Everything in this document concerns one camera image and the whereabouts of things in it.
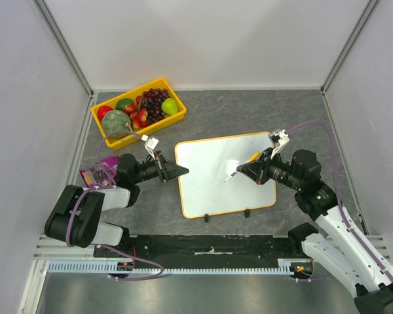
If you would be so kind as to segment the white marker with yellow cap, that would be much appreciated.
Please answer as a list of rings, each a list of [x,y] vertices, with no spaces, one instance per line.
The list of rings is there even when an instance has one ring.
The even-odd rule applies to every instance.
[[[260,157],[260,155],[261,155],[260,152],[256,152],[252,157],[250,157],[244,163],[240,163],[238,160],[227,160],[225,162],[225,171],[226,171],[227,177],[224,180],[224,183],[227,182],[228,180],[232,179],[238,173],[238,170],[242,166],[245,166],[246,164],[255,161],[258,157]]]

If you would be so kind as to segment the whiteboard with yellow frame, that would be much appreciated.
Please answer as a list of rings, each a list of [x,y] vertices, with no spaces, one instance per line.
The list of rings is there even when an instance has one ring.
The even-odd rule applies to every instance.
[[[268,134],[264,131],[178,143],[176,164],[189,170],[178,179],[183,216],[203,218],[275,205],[275,182],[257,185],[243,174],[229,178],[236,166],[271,146]]]

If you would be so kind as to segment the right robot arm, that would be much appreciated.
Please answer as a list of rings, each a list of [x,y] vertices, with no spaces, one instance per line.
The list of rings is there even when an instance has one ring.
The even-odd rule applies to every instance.
[[[289,163],[275,148],[243,164],[222,152],[180,143],[176,162],[187,169],[179,178],[183,215],[200,218],[264,206],[264,184],[295,192],[295,202],[311,223],[290,231],[287,250],[320,263],[351,293],[360,313],[393,313],[393,265],[353,223],[339,194],[321,178],[315,153],[298,150]]]

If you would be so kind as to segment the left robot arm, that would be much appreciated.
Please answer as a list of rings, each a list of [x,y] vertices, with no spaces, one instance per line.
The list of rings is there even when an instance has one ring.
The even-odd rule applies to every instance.
[[[100,221],[103,211],[133,206],[140,194],[139,184],[154,178],[165,183],[188,174],[186,167],[165,158],[160,151],[140,163],[132,154],[119,158],[115,184],[105,187],[67,185],[45,222],[47,237],[62,241],[68,247],[86,248],[107,245],[116,257],[130,252],[126,231],[114,224]]]

